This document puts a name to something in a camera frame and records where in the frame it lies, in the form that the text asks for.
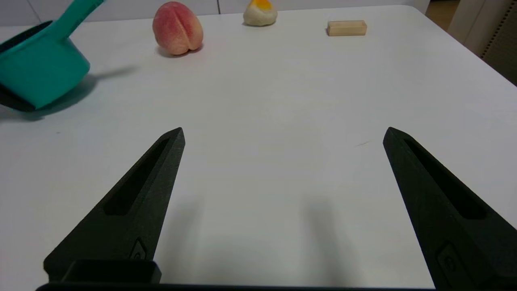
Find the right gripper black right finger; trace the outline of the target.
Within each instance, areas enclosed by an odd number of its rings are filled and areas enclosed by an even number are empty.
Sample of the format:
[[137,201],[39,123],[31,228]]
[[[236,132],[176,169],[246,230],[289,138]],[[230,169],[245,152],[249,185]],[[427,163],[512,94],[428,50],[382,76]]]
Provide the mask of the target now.
[[435,288],[515,291],[516,229],[409,134],[383,146]]

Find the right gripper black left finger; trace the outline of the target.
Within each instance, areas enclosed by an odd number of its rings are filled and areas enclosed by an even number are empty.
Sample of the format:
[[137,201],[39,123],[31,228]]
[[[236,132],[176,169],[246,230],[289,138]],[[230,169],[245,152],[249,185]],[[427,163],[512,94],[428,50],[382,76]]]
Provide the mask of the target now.
[[50,282],[77,260],[152,260],[181,162],[181,127],[164,133],[50,252]]

